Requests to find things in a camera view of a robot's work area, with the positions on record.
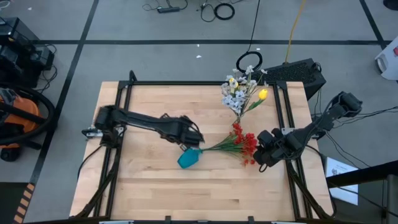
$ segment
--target yellow tulip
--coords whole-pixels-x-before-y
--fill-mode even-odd
[[[259,98],[260,100],[265,100],[268,96],[268,90],[263,89],[259,92]]]

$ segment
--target gray floor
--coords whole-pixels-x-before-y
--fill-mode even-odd
[[[200,19],[198,0],[188,1],[188,7],[182,12],[158,14],[141,8],[147,2],[155,4],[151,0],[100,0],[87,39],[250,39],[257,1],[235,4],[233,19],[212,23]],[[182,0],[172,2],[183,5]],[[79,40],[92,3],[93,0],[14,1],[1,11],[1,16],[20,17],[43,40]],[[160,3],[165,5],[165,1],[160,0]],[[366,0],[366,3],[384,40],[395,38],[398,12],[386,9],[381,0]],[[287,40],[299,6],[299,0],[262,0],[254,39]],[[211,14],[206,12],[204,16],[207,18]],[[359,0],[308,0],[294,39],[377,40]],[[58,77],[44,93],[55,105],[76,47],[57,45]],[[247,47],[228,44],[84,45],[25,221],[68,217],[76,173],[86,144],[80,131],[92,122],[102,81],[125,80],[130,70],[135,71],[139,80],[223,80]],[[286,45],[252,46],[263,55],[264,68],[280,65],[286,48]],[[321,63],[327,80],[322,90],[323,106],[340,91],[349,91],[364,101],[365,113],[398,105],[398,84],[383,79],[374,66],[374,57],[380,51],[378,45],[293,45],[289,60],[313,58]],[[243,64],[255,62],[253,58],[245,58]],[[311,110],[315,102],[316,98],[310,100]],[[398,159],[397,133],[397,115],[386,113],[335,129],[331,135],[346,151],[369,165],[377,165]],[[322,153],[348,162],[327,138],[318,143]],[[26,149],[16,162],[0,161],[0,181],[29,181],[38,155],[38,151]],[[359,191],[381,204],[381,189],[382,183],[378,182],[361,185]],[[362,200],[358,207],[339,203],[338,210],[341,218],[353,219],[352,213],[365,211],[366,215],[354,215],[354,219],[380,221],[378,211]]]

